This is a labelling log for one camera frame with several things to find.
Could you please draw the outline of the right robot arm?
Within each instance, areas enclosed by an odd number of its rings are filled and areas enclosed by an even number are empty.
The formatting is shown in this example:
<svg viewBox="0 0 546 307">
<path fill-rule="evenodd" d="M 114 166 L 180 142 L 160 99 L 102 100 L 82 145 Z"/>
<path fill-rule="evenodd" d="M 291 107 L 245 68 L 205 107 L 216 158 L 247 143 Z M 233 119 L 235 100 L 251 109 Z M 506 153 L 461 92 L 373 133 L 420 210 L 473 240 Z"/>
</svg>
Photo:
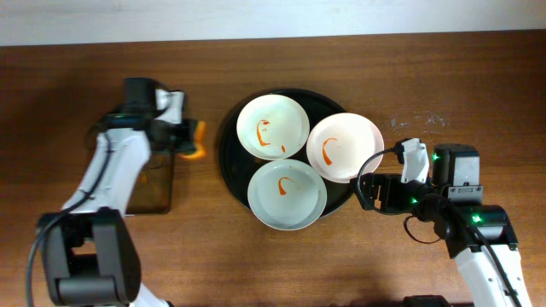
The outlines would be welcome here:
<svg viewBox="0 0 546 307">
<path fill-rule="evenodd" d="M 351 185 L 361 207 L 432 223 L 444 241 L 475 306 L 528 306 L 519 242 L 506 211 L 483 202 L 479 152 L 444 143 L 431 155 L 420 139 L 390 148 L 403 170 L 374 174 L 360 168 Z"/>
</svg>

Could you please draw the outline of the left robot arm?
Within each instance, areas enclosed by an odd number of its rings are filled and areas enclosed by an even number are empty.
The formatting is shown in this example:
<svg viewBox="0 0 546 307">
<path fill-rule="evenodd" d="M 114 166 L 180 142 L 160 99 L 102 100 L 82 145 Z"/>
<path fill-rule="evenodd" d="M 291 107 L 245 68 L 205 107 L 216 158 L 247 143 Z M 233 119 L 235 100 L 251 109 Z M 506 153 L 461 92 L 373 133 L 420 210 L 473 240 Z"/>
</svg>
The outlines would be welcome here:
<svg viewBox="0 0 546 307">
<path fill-rule="evenodd" d="M 195 154 L 204 125 L 183 117 L 185 94 L 151 78 L 127 78 L 124 100 L 98 122 L 95 153 L 60 211 L 38 220 L 27 266 L 42 258 L 57 306 L 168 306 L 142 283 L 125 214 L 155 153 Z"/>
</svg>

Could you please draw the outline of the green and orange sponge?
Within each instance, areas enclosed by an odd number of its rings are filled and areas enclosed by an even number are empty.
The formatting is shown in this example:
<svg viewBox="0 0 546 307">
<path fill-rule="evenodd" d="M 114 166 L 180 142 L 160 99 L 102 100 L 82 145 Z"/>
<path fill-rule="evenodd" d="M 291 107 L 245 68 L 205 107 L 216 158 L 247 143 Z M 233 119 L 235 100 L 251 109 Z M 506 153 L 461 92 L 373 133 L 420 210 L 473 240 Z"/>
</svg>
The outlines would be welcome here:
<svg viewBox="0 0 546 307">
<path fill-rule="evenodd" d="M 206 134 L 206 123 L 196 119 L 185 119 L 183 121 L 183 149 L 178 154 L 182 159 L 197 160 L 206 156 L 206 149 L 203 141 Z"/>
</svg>

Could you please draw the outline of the pinkish white plate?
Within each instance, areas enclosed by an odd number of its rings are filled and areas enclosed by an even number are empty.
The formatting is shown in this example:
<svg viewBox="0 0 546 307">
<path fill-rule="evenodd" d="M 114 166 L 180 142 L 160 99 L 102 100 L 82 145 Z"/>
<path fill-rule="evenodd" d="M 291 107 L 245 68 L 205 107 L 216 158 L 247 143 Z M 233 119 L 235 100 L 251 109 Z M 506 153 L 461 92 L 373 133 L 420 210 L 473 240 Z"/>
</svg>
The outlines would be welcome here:
<svg viewBox="0 0 546 307">
<path fill-rule="evenodd" d="M 336 113 L 322 119 L 306 143 L 310 165 L 336 183 L 349 183 L 368 158 L 384 149 L 378 127 L 355 113 Z"/>
</svg>

